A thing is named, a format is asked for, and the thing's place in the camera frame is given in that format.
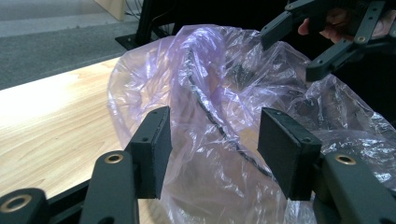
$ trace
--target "plastic bag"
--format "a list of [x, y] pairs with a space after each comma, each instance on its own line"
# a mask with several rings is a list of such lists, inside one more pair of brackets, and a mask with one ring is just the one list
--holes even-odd
[[171, 107], [171, 153], [161, 204], [174, 223], [315, 223], [311, 202], [288, 202], [257, 153], [263, 106], [360, 155], [395, 189], [395, 130], [332, 75], [304, 81], [308, 59], [260, 33], [193, 25], [125, 53], [108, 84], [123, 147], [146, 114]]

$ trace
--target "black cable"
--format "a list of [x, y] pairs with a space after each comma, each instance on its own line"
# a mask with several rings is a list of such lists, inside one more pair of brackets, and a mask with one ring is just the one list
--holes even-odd
[[141, 7], [139, 8], [139, 6], [137, 4], [137, 0], [134, 0], [134, 5], [136, 6], [137, 13], [141, 14], [142, 13], [141, 10], [140, 10]]
[[[192, 54], [192, 52], [191, 52], [191, 50], [189, 50], [188, 56], [187, 56], [188, 59], [186, 60], [186, 63], [188, 63], [188, 64], [189, 64], [189, 62], [192, 61], [192, 59], [191, 59], [191, 54]], [[228, 141], [231, 145], [234, 145], [234, 146], [235, 146], [235, 150], [239, 153], [239, 155], [241, 155], [245, 160], [251, 162], [251, 163], [259, 170], [259, 172], [261, 172], [263, 175], [266, 175], [266, 176], [271, 177], [271, 178], [272, 178], [273, 180], [275, 180], [275, 182], [276, 182], [276, 179], [275, 179], [275, 177], [272, 175], [272, 173], [269, 172], [268, 170], [266, 170], [265, 168], [261, 167], [261, 166], [256, 162], [256, 160], [254, 160], [254, 159], [253, 159], [252, 157], [250, 157], [245, 151], [243, 151], [243, 150], [240, 148], [239, 144], [238, 144], [237, 142], [235, 142], [234, 140], [231, 140], [230, 137], [227, 135], [227, 133], [224, 132], [222, 126], [219, 125], [219, 124], [216, 122], [216, 120], [213, 118], [212, 113], [209, 111], [209, 109], [206, 108], [204, 102], [202, 102], [202, 98], [201, 98], [200, 92], [197, 91], [198, 87], [195, 85], [194, 80], [192, 80], [192, 69], [191, 69], [191, 68], [189, 68], [189, 69], [191, 70], [191, 72], [190, 72], [190, 74], [189, 74], [189, 82], [190, 82], [190, 86], [191, 86], [191, 91], [192, 91], [192, 93], [196, 96], [197, 101], [198, 101], [198, 104], [199, 104], [200, 107], [205, 111], [206, 116], [207, 116], [207, 118], [210, 120], [210, 122], [211, 122], [212, 124], [214, 124], [214, 125], [217, 127], [219, 133], [221, 134], [221, 136], [222, 136], [226, 141]]]
[[129, 8], [129, 10], [131, 11], [131, 12], [125, 12], [125, 14], [129, 15], [129, 16], [134, 16], [137, 20], [140, 21], [140, 17], [138, 17], [136, 14], [134, 14], [134, 12], [132, 11], [132, 8], [129, 6], [128, 0], [125, 0], [125, 3], [126, 3], [126, 6]]

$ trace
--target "metal screw hole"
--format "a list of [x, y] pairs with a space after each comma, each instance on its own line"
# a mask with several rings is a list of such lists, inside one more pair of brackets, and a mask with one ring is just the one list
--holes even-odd
[[113, 154], [109, 155], [108, 157], [105, 158], [106, 163], [117, 163], [119, 161], [122, 161], [123, 156], [121, 154]]

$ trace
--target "wooden table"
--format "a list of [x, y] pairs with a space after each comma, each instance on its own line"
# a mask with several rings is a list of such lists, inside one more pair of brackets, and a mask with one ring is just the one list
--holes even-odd
[[[123, 149], [106, 107], [117, 61], [0, 91], [0, 196], [40, 188], [51, 198], [91, 178], [99, 156]], [[139, 200], [141, 223], [158, 223], [157, 203]]]

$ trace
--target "purple plastic bag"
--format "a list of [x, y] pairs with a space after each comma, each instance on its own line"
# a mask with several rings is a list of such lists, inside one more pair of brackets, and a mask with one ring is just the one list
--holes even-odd
[[316, 222], [311, 202], [287, 201], [257, 153], [263, 106], [303, 124], [323, 153], [361, 156], [396, 189], [391, 125], [332, 75], [305, 83], [309, 60], [288, 44], [263, 51], [260, 40], [257, 31], [185, 26], [114, 68], [108, 105], [123, 147], [149, 111], [171, 107], [161, 204], [173, 223]]

